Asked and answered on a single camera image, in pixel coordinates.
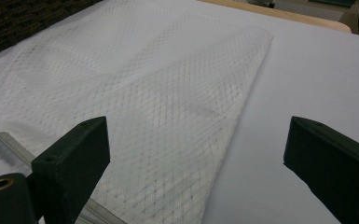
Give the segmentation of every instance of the wooden table edge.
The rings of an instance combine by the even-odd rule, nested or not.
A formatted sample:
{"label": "wooden table edge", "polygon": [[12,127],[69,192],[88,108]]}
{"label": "wooden table edge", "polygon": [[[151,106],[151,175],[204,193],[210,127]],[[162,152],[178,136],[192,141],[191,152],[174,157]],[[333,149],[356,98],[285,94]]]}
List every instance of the wooden table edge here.
{"label": "wooden table edge", "polygon": [[296,14],[293,12],[281,11],[278,9],[268,8],[268,7],[260,7],[255,5],[250,5],[247,3],[234,2],[232,0],[199,0],[205,3],[211,3],[223,7],[233,7],[245,11],[255,12],[267,16],[272,16],[276,18],[281,18],[289,21],[298,21],[303,22],[310,25],[322,26],[325,28],[338,30],[344,33],[351,34],[351,29],[347,25],[339,22],[339,21],[329,21],[325,19],[315,18],[311,16],[305,16],[301,14]]}

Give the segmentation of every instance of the metal grommet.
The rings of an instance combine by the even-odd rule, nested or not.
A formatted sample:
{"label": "metal grommet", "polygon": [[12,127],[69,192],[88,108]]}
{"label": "metal grommet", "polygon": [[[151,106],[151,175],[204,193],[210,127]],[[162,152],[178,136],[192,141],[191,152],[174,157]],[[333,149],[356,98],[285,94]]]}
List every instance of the metal grommet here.
{"label": "metal grommet", "polygon": [[10,187],[14,183],[14,178],[11,176],[0,178],[0,190]]}

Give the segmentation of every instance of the reinforced scrim sheet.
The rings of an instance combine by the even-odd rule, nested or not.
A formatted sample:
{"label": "reinforced scrim sheet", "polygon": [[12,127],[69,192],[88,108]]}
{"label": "reinforced scrim sheet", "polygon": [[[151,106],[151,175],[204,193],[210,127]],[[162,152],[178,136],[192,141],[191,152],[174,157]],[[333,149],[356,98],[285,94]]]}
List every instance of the reinforced scrim sheet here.
{"label": "reinforced scrim sheet", "polygon": [[200,223],[271,39],[160,1],[104,2],[0,58],[0,132],[37,156],[106,116],[111,163],[91,196],[105,210],[89,212]]}

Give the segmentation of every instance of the white table surface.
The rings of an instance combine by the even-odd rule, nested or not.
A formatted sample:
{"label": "white table surface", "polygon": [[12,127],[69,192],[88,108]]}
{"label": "white table surface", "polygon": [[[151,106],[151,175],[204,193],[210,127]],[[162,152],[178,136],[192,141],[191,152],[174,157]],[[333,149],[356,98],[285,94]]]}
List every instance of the white table surface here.
{"label": "white table surface", "polygon": [[292,116],[359,142],[359,36],[198,2],[191,10],[274,35],[203,223],[339,223],[283,165],[283,153]]}

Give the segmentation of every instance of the dark fabric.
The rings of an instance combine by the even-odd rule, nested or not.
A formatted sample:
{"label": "dark fabric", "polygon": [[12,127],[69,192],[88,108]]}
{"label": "dark fabric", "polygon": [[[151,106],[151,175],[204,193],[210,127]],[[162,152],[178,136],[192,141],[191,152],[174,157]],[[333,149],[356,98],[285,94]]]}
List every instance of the dark fabric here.
{"label": "dark fabric", "polygon": [[0,0],[0,51],[101,0]]}

